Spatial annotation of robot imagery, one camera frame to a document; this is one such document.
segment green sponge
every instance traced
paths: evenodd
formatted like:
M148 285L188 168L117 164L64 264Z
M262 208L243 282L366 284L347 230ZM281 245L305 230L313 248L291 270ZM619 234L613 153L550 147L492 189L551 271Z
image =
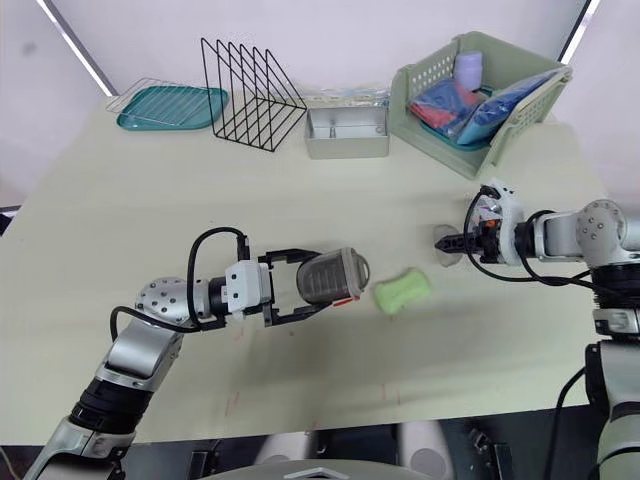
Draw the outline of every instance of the green sponge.
M412 268L404 275L378 283L373 291L378 306L387 315L395 315L407 303L431 293L431 285L424 273Z

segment table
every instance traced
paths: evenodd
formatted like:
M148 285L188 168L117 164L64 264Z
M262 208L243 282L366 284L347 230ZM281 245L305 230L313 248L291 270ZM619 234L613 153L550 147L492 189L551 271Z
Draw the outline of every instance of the table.
M259 315L185 338L138 441L228 437L551 407L596 337L591 294L503 284L462 261L440 266L432 228L460 226L471 182L392 137L388 158L310 160L298 125L275 154L210 130L126 132L100 109L0 239L0 444L42 444L110 345L109 312L153 278L186 275L213 226L253 255L349 245L372 283L423 270L430 297L393 318L361 301L267 328ZM528 212L602 195L571 129L536 125L499 176ZM197 274L222 274L232 238L209 241ZM294 298L295 267L276 294ZM517 269L495 267L502 273ZM544 265L573 274L579 265ZM584 402L576 388L569 403Z

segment plastic basket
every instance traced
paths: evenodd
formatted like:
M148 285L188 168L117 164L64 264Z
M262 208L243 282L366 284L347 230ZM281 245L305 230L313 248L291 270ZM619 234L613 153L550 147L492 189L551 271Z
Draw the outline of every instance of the plastic basket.
M480 50L483 54L482 83L496 90L508 87L536 73L562 69L525 97L496 132L489 146L465 151L425 132L420 120L409 112L407 103L433 84L453 74L453 63L460 52ZM541 122L551 110L565 85L571 80L571 68L481 32L454 37L451 43L424 60L401 68L391 84L389 128L418 150L444 163L469 179L482 169L498 165L500 155L529 125Z

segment metal file holder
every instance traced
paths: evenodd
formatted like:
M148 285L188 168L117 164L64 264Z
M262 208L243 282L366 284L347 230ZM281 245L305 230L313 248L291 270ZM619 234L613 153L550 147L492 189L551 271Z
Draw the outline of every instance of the metal file holder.
M214 47L205 38L200 45L207 89L216 86L231 97L222 115L212 122L213 134L274 152L307 111L287 74L268 49L261 52L220 40ZM215 93L208 91L211 106Z

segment metal container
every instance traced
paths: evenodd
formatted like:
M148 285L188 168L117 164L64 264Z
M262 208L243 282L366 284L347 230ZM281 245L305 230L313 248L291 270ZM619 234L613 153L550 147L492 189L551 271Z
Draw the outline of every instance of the metal container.
M386 157L387 108L311 108L304 139L311 158Z

